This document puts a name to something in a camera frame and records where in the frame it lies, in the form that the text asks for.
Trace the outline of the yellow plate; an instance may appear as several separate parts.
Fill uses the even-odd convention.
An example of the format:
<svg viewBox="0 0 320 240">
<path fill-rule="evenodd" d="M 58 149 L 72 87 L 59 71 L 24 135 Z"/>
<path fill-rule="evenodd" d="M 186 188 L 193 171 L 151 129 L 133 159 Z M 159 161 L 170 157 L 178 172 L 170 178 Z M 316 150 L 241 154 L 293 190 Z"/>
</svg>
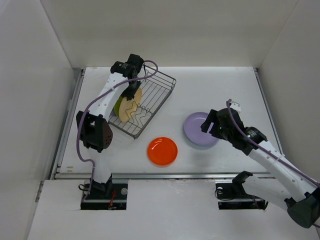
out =
<svg viewBox="0 0 320 240">
<path fill-rule="evenodd" d="M 124 97 L 120 103 L 119 111 L 118 111 L 118 117 L 121 122 L 128 122 L 130 118 L 135 114 L 137 111 L 138 105 L 141 102 L 143 95 L 142 89 L 139 87 L 134 94 L 134 98 L 131 100 L 127 100 L 126 97 Z"/>
</svg>

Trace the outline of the light purple plate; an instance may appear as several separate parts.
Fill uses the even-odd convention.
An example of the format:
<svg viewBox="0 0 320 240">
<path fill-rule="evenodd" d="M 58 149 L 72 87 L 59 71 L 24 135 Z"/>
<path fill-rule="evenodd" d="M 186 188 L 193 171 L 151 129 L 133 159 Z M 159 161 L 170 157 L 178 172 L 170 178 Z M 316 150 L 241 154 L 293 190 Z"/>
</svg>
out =
<svg viewBox="0 0 320 240">
<path fill-rule="evenodd" d="M 208 117 L 206 112 L 194 112 L 184 121 L 183 130 L 186 137 L 194 144 L 202 147 L 212 147 L 219 139 L 213 137 L 209 132 L 202 132 L 201 125 Z"/>
</svg>

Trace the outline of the orange plate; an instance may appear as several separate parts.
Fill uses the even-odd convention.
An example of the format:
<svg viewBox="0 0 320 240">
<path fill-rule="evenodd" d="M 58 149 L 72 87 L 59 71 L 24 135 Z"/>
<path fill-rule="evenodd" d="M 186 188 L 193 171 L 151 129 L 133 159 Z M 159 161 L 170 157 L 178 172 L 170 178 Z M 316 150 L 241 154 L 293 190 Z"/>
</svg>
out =
<svg viewBox="0 0 320 240">
<path fill-rule="evenodd" d="M 157 137 L 147 147 L 147 156 L 151 163 L 164 167 L 172 164 L 178 156 L 176 143 L 168 137 Z"/>
</svg>

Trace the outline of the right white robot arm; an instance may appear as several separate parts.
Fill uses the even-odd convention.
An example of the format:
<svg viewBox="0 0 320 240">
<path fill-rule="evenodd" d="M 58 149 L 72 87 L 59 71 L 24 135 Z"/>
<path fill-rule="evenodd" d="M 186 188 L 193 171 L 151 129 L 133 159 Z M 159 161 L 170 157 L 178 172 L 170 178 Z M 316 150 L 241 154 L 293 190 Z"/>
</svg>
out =
<svg viewBox="0 0 320 240">
<path fill-rule="evenodd" d="M 257 128 L 245 127 L 239 113 L 230 106 L 211 110 L 201 131 L 225 140 L 263 166 L 278 183 L 264 183 L 243 171 L 232 180 L 232 193 L 260 197 L 285 210 L 303 228 L 316 225 L 320 218 L 320 184 L 301 172 L 280 154 Z"/>
</svg>

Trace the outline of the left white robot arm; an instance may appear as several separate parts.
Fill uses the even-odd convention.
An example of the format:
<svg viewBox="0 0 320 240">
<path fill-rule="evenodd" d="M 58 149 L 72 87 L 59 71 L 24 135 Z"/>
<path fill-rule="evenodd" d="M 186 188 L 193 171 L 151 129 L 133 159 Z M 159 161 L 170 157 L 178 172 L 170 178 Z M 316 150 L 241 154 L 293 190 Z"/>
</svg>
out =
<svg viewBox="0 0 320 240">
<path fill-rule="evenodd" d="M 80 144 L 99 154 L 110 146 L 113 132 L 108 118 L 111 112 L 119 99 L 133 101 L 130 108 L 140 102 L 140 85 L 146 75 L 145 61 L 139 55 L 132 53 L 127 61 L 116 61 L 111 66 L 109 77 L 99 95 L 76 114 L 76 152 L 82 162 L 92 165 L 88 195 L 96 193 L 103 199 L 109 197 L 112 192 L 112 174 L 110 171 L 100 173 L 99 168 L 106 162 L 99 158 L 84 158 Z"/>
</svg>

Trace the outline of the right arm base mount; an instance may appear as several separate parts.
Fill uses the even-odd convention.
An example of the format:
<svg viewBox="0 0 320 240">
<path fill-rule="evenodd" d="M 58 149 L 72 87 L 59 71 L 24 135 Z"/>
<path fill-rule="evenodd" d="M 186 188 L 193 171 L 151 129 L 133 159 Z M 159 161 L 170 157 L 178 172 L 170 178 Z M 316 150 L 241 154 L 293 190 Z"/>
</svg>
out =
<svg viewBox="0 0 320 240">
<path fill-rule="evenodd" d="M 242 191 L 231 182 L 216 183 L 214 195 L 219 210 L 265 210 L 268 201 Z"/>
</svg>

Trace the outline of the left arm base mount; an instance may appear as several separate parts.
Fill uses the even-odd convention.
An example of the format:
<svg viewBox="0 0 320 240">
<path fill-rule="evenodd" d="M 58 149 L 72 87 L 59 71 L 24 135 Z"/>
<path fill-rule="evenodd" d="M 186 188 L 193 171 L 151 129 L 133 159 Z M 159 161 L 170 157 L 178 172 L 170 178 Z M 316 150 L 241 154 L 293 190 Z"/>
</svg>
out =
<svg viewBox="0 0 320 240">
<path fill-rule="evenodd" d="M 128 183 L 113 183 L 107 195 L 92 188 L 89 195 L 83 200 L 89 190 L 89 183 L 80 184 L 82 191 L 80 202 L 81 210 L 109 210 L 118 211 L 127 209 Z"/>
</svg>

